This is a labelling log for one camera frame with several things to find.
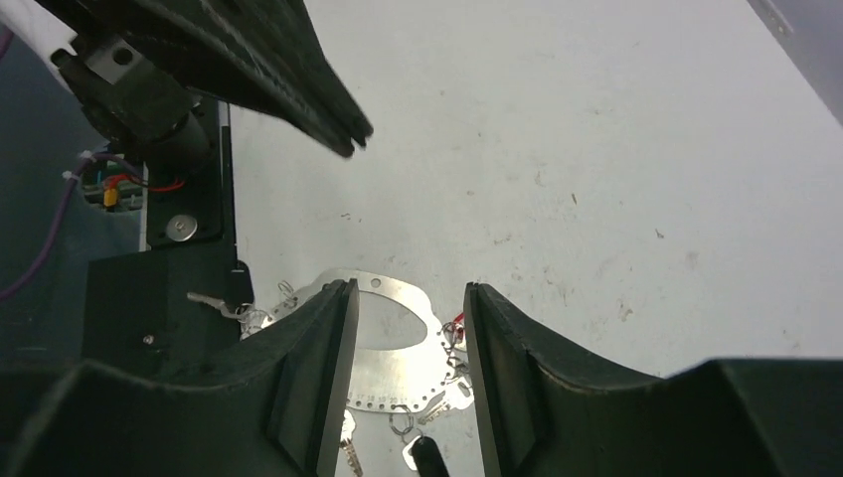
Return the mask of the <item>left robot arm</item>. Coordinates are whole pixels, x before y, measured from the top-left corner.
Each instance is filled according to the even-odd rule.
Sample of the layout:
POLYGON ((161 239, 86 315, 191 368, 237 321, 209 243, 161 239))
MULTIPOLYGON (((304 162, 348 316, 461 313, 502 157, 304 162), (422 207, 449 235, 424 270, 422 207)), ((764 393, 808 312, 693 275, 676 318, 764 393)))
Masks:
POLYGON ((96 131, 153 170, 209 156, 201 97, 282 119, 344 158, 373 132, 301 1, 5 1, 1 22, 96 131))

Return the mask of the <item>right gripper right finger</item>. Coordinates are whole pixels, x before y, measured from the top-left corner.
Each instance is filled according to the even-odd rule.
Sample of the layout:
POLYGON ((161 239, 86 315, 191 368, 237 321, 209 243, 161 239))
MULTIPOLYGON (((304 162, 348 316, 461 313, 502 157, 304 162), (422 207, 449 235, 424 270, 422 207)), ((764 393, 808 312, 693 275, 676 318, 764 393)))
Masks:
POLYGON ((842 364, 714 359, 668 378, 593 353, 495 288, 464 295, 489 476, 838 476, 842 364))

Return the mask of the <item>silver key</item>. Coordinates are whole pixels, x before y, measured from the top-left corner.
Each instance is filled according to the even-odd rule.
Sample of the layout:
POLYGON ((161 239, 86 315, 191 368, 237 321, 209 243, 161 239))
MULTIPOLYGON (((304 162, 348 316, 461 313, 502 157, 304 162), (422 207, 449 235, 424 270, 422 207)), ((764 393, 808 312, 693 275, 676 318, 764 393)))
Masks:
POLYGON ((344 417, 340 434, 340 448, 346 455, 347 462, 356 477, 363 477, 362 464, 357 455, 353 442, 353 434, 356 430, 356 420, 350 409, 344 409, 344 417))

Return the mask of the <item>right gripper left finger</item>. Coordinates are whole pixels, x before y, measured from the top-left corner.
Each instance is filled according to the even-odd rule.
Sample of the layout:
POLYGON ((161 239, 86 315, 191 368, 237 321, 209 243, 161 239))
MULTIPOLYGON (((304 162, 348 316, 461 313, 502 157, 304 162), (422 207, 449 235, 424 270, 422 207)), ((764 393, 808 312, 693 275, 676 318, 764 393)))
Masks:
POLYGON ((355 280, 177 371, 97 362, 1 374, 5 476, 331 476, 358 329, 355 280))

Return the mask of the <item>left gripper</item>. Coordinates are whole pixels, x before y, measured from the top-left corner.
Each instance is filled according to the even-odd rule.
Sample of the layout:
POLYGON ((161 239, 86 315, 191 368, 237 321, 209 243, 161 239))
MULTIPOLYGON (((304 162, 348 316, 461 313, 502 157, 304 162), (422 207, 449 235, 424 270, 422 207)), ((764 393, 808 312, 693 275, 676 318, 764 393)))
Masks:
POLYGON ((374 132, 301 1, 40 5, 80 34, 51 64, 113 142, 172 135, 196 103, 187 89, 282 119, 345 158, 374 132))

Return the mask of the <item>small key with black tag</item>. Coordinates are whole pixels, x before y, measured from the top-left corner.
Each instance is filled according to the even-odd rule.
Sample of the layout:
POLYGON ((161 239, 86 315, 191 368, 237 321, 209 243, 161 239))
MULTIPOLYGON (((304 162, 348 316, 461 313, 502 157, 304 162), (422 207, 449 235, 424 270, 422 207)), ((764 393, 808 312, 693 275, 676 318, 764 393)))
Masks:
POLYGON ((191 302, 209 306, 223 318, 237 322, 242 340, 260 332, 265 325, 271 325, 274 321, 270 312, 255 304, 251 271, 241 260, 237 260, 224 272, 220 293, 188 291, 186 298, 191 302))

